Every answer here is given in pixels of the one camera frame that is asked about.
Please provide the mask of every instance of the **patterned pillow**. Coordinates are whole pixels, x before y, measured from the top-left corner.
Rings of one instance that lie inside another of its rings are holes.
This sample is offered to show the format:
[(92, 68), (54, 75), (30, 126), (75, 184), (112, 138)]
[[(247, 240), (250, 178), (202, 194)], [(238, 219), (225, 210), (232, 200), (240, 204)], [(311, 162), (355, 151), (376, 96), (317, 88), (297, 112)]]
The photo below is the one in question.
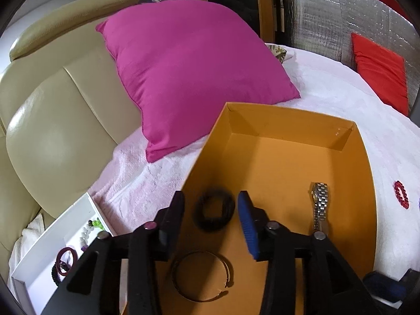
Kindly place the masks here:
[(280, 45), (276, 44), (268, 44), (265, 43), (265, 45), (269, 48), (272, 54), (281, 62), (284, 62), (284, 58), (286, 57), (287, 51), (281, 47)]

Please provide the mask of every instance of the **silver watch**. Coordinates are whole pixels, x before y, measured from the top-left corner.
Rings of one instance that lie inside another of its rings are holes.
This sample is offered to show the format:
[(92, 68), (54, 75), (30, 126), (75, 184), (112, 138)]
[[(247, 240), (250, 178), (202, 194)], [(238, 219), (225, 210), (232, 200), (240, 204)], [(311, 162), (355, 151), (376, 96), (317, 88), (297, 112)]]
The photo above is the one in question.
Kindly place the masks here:
[(312, 198), (314, 200), (314, 232), (325, 232), (328, 205), (328, 185), (322, 182), (315, 183), (312, 187)]

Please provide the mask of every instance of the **black hair tie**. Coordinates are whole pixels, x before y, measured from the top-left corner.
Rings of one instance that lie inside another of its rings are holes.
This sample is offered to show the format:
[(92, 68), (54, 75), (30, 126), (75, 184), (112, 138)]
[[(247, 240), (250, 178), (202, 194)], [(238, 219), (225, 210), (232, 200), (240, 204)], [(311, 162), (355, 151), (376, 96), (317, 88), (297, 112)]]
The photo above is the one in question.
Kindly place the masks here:
[[(217, 218), (206, 218), (203, 214), (204, 205), (210, 199), (216, 198), (222, 200), (222, 216)], [(205, 232), (215, 232), (224, 228), (232, 219), (235, 211), (235, 201), (229, 191), (221, 188), (214, 188), (206, 191), (198, 199), (193, 214), (193, 221), (198, 228)]]

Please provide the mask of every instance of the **red pillow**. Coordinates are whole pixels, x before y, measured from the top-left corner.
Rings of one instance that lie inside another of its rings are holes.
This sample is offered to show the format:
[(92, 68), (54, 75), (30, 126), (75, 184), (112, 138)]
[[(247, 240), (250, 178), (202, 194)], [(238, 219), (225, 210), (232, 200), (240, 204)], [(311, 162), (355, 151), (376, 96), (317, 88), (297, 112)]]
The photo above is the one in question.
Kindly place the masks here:
[(382, 102), (408, 116), (404, 58), (356, 33), (351, 40), (358, 73)]

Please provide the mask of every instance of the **metal bangle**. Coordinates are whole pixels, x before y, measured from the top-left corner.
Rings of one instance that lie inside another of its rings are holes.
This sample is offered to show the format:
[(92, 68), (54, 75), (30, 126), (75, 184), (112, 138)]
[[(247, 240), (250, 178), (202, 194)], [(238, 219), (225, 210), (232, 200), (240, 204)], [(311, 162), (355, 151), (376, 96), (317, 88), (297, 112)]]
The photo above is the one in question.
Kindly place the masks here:
[(207, 300), (195, 300), (194, 298), (192, 298), (192, 297), (190, 297), (190, 296), (188, 296), (188, 295), (186, 295), (180, 288), (179, 288), (179, 285), (178, 285), (178, 283), (177, 283), (177, 281), (176, 281), (176, 273), (177, 273), (177, 270), (178, 270), (178, 267), (179, 267), (179, 264), (185, 259), (185, 258), (187, 258), (188, 256), (191, 256), (192, 254), (196, 254), (196, 253), (206, 253), (206, 254), (210, 254), (211, 256), (213, 256), (213, 257), (216, 257), (218, 260), (220, 260), (221, 262), (222, 262), (222, 264), (223, 264), (223, 267), (225, 268), (225, 270), (226, 270), (226, 282), (225, 282), (225, 286), (224, 286), (224, 288), (226, 289), (226, 288), (228, 288), (229, 287), (229, 285), (230, 285), (230, 276), (231, 276), (231, 274), (230, 274), (230, 271), (229, 271), (229, 267), (228, 267), (228, 265), (227, 265), (227, 263), (224, 261), (224, 259), (223, 258), (221, 258), (221, 257), (219, 257), (217, 254), (214, 254), (214, 253), (212, 253), (212, 252), (209, 252), (209, 251), (200, 251), (200, 250), (196, 250), (196, 251), (191, 251), (191, 252), (188, 252), (188, 253), (186, 253), (185, 255), (183, 255), (183, 256), (181, 256), (181, 257), (179, 257), (177, 260), (175, 260), (174, 261), (174, 263), (173, 263), (173, 266), (172, 266), (172, 283), (173, 283), (173, 285), (174, 285), (174, 287), (175, 287), (175, 290), (184, 298), (184, 299), (186, 299), (186, 300), (188, 300), (188, 301), (191, 301), (191, 302), (196, 302), (196, 303), (203, 303), (203, 302), (211, 302), (211, 301), (215, 301), (215, 300), (217, 300), (217, 299), (219, 299), (219, 298), (221, 298), (221, 297), (223, 297), (224, 295), (226, 295), (228, 292), (227, 292), (227, 290), (222, 290), (221, 292), (219, 292), (215, 297), (212, 297), (212, 298), (210, 298), (210, 299), (207, 299)]

